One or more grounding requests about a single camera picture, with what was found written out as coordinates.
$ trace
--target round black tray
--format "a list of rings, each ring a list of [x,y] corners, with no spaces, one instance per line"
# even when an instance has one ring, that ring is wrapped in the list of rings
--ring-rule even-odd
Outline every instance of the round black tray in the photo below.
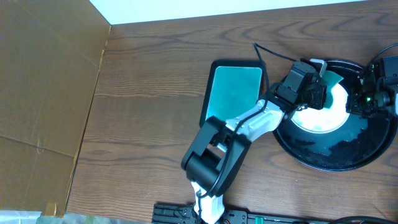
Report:
[[[344,79],[340,85],[348,91],[360,86],[358,73],[362,66],[327,60],[327,70]],[[325,134],[302,130],[293,121],[284,121],[273,132],[279,144],[298,161],[321,170],[344,171],[365,166],[377,159],[390,146],[398,128],[397,118],[379,113],[372,118],[350,114],[338,129]]]

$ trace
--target cable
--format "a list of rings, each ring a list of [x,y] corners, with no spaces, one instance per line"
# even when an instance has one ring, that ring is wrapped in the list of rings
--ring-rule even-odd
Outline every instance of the cable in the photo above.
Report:
[[[284,58],[284,59],[287,59],[287,60],[291,60],[292,62],[295,62],[295,61],[296,61],[296,60],[294,60],[294,59],[292,59],[292,58],[290,58],[290,57],[286,57],[286,56],[283,56],[283,55],[278,54],[278,53],[276,53],[276,52],[273,52],[273,51],[271,51],[271,50],[269,50],[269,49],[266,49],[265,47],[263,47],[263,46],[261,46],[261,45],[259,45],[259,44],[253,43],[253,45],[255,45],[255,46],[261,48],[262,50],[265,50],[266,52],[269,52],[269,53],[271,53],[271,54],[273,54],[273,55],[275,55],[275,56],[278,56],[278,57],[281,57],[281,58]]]
[[[372,58],[372,60],[370,60],[369,63],[365,66],[365,68],[364,68],[364,70],[362,71],[360,77],[361,77],[361,78],[363,77],[363,75],[365,74],[365,72],[369,69],[369,67],[370,67],[371,64],[374,62],[374,60],[375,60],[378,56],[380,56],[380,54],[383,54],[383,52],[385,52],[386,50],[391,49],[391,48],[393,48],[393,47],[397,47],[397,46],[398,46],[398,43],[392,44],[392,45],[386,47],[385,49],[382,49],[379,53],[377,53],[377,55],[374,56],[374,57]]]
[[[231,139],[233,139],[233,136],[235,136],[235,134],[238,132],[238,129],[242,126],[242,124],[244,124],[247,120],[249,120],[250,118],[254,117],[255,115],[257,115],[257,114],[263,112],[263,111],[265,110],[265,108],[267,107],[267,104],[268,104],[268,99],[269,99],[269,97],[268,97],[268,92],[269,92],[269,79],[268,79],[267,68],[266,68],[266,65],[265,65],[264,61],[262,60],[261,54],[260,54],[260,52],[259,52],[259,49],[257,48],[257,47],[259,47],[259,46],[258,46],[255,42],[253,42],[253,46],[254,46],[254,50],[256,50],[257,56],[258,56],[258,58],[259,58],[259,60],[260,60],[260,62],[261,62],[262,74],[263,74],[264,78],[266,79],[266,87],[267,87],[267,90],[266,90],[265,99],[264,99],[265,102],[264,102],[264,105],[262,106],[262,108],[261,108],[259,111],[257,111],[257,112],[255,112],[255,113],[253,113],[252,115],[249,115],[248,117],[242,119],[242,120],[236,125],[235,130],[233,131],[233,133],[232,133],[232,135],[231,135]],[[223,164],[221,165],[220,173],[218,174],[217,179],[214,181],[214,183],[213,183],[213,185],[211,186],[210,190],[208,190],[208,191],[207,191],[205,194],[203,194],[203,195],[201,195],[200,190],[197,192],[197,197],[198,197],[198,208],[199,208],[199,209],[198,209],[198,217],[199,217],[200,220],[201,220],[201,199],[204,198],[204,197],[206,197],[206,196],[208,196],[209,194],[211,194],[211,192],[214,190],[214,188],[217,186],[218,182],[220,181],[221,177],[223,176],[224,171],[225,171],[225,167],[226,167],[226,163],[227,163],[227,158],[229,157],[229,154],[231,153],[231,150],[229,150],[229,149],[231,149],[232,143],[233,143],[233,141],[230,141],[229,144],[228,144],[227,151],[226,151],[226,153],[225,153],[225,159],[224,159],[224,161],[223,161]]]
[[[329,224],[338,224],[338,223],[360,221],[360,220],[367,221],[367,222],[376,222],[376,223],[380,223],[380,224],[397,224],[396,222],[393,222],[390,220],[385,220],[385,219],[376,218],[376,217],[367,217],[367,216],[353,216],[353,217],[339,218],[335,221],[330,222]]]

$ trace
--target cardboard panel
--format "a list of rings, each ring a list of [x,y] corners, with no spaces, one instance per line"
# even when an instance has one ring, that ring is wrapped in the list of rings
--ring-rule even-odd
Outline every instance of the cardboard panel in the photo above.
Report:
[[[0,15],[0,136],[74,157],[97,66],[18,4]]]
[[[93,64],[100,64],[110,25],[88,0],[17,2]]]
[[[73,158],[2,137],[0,146],[0,208],[45,211],[56,204],[62,216]]]

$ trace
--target black cable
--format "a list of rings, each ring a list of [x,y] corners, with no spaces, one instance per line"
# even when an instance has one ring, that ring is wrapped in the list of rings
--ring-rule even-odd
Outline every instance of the black cable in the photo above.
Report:
[[[268,104],[268,99],[269,99],[269,97],[268,97],[269,79],[268,79],[267,68],[266,68],[266,65],[265,65],[264,61],[262,60],[261,54],[260,54],[260,52],[259,52],[259,49],[257,48],[258,45],[257,45],[256,43],[253,42],[253,46],[254,46],[254,50],[256,50],[257,56],[258,56],[258,58],[259,58],[259,60],[260,60],[260,62],[261,62],[262,74],[263,74],[264,78],[266,79],[266,87],[267,87],[267,90],[266,90],[266,95],[265,95],[265,99],[264,99],[264,105],[262,106],[262,108],[261,108],[259,111],[257,111],[257,112],[255,112],[255,113],[249,115],[248,117],[242,119],[242,120],[236,125],[235,130],[233,131],[233,133],[232,133],[232,135],[231,135],[231,139],[233,139],[233,137],[234,137],[235,134],[238,132],[238,129],[242,126],[243,123],[245,123],[247,120],[249,120],[250,118],[254,117],[255,115],[257,115],[257,114],[263,112],[263,111],[265,110],[265,108],[267,107],[267,104]],[[206,197],[206,196],[208,196],[209,194],[211,194],[211,192],[214,190],[214,188],[217,186],[218,182],[220,181],[222,175],[224,174],[224,170],[225,170],[226,163],[227,163],[227,158],[229,157],[229,154],[231,153],[231,150],[229,150],[229,149],[231,149],[232,143],[233,143],[233,141],[230,141],[229,144],[228,144],[228,147],[227,147],[227,150],[226,150],[226,153],[225,153],[225,159],[224,159],[224,161],[223,161],[223,164],[221,165],[220,173],[218,174],[217,179],[214,181],[214,183],[213,183],[213,185],[211,186],[210,190],[208,190],[208,191],[207,191],[205,194],[203,194],[203,195],[201,195],[201,192],[200,192],[200,191],[197,192],[197,197],[198,197],[198,208],[199,208],[199,209],[198,209],[198,216],[199,216],[199,219],[200,219],[200,220],[201,220],[201,199],[204,198],[204,197]]]
[[[365,66],[365,68],[363,69],[362,74],[360,75],[360,77],[361,77],[361,78],[363,77],[363,75],[365,74],[365,72],[369,69],[369,67],[370,67],[371,64],[375,61],[375,59],[376,59],[378,56],[380,56],[380,54],[383,54],[386,50],[391,49],[391,48],[393,48],[393,47],[397,47],[397,46],[398,46],[398,43],[392,44],[392,45],[386,47],[385,49],[382,49],[379,53],[377,53],[377,55],[374,56],[374,57],[372,58],[372,60],[370,60],[369,63]]]
[[[265,47],[263,47],[263,46],[261,46],[261,45],[258,45],[258,44],[256,44],[256,43],[253,43],[253,45],[256,45],[257,47],[261,48],[262,50],[265,50],[266,52],[269,52],[269,53],[271,53],[271,54],[273,54],[273,55],[275,55],[275,56],[278,56],[278,57],[281,57],[281,58],[284,58],[284,59],[287,59],[287,60],[291,60],[292,62],[295,62],[295,61],[296,61],[296,60],[294,60],[294,59],[292,59],[292,58],[290,58],[290,57],[286,57],[286,56],[283,56],[283,55],[278,54],[278,53],[276,53],[276,52],[273,52],[273,51],[271,51],[271,50],[269,50],[269,49],[266,49]]]
[[[345,223],[345,222],[352,222],[352,221],[366,221],[366,222],[375,222],[380,224],[397,224],[396,222],[385,220],[382,218],[376,217],[367,217],[367,216],[352,216],[352,217],[344,217],[339,218],[335,221],[330,222],[329,224],[338,224],[338,223]]]

